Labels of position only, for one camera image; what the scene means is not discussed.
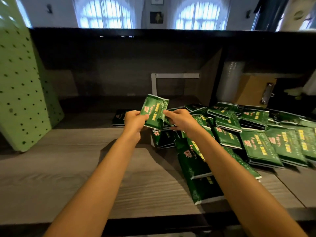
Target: person's left hand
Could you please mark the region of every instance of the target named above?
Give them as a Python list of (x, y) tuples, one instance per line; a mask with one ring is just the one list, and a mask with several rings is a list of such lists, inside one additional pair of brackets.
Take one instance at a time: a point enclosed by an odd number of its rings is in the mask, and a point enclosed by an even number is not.
[(129, 111), (125, 114), (125, 126), (123, 134), (139, 142), (140, 131), (144, 127), (145, 121), (147, 121), (149, 115), (140, 115), (140, 111)]

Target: person's right hand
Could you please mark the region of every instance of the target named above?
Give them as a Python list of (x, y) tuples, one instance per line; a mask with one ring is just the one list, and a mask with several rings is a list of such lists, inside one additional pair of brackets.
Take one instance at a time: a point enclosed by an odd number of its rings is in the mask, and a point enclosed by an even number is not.
[(197, 121), (190, 115), (187, 109), (177, 109), (175, 111), (164, 110), (163, 113), (168, 116), (169, 122), (176, 124), (176, 127), (171, 127), (172, 130), (184, 131), (190, 138), (192, 133), (201, 126)]

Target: framed picture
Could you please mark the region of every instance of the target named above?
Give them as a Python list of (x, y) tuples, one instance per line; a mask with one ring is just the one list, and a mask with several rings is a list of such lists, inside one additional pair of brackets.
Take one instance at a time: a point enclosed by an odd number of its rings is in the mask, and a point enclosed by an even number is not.
[(161, 12), (150, 12), (151, 24), (163, 24), (163, 14)]
[(152, 5), (163, 5), (163, 0), (151, 0)]

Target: white frame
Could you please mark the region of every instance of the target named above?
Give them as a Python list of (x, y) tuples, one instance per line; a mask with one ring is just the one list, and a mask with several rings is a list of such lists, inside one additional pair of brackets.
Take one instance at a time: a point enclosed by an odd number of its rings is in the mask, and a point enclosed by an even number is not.
[(152, 5), (163, 5), (163, 0), (151, 0)]
[(151, 90), (153, 95), (157, 95), (157, 78), (200, 78), (199, 73), (152, 73)]

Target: forearm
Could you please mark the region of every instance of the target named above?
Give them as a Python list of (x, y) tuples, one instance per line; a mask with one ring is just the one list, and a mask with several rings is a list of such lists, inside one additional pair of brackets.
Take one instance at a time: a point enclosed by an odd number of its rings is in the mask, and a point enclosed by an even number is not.
[(281, 204), (203, 128), (192, 136), (239, 221), (253, 236), (306, 236)]
[(101, 236), (136, 143), (124, 134), (117, 139), (92, 176), (53, 221), (45, 237)]

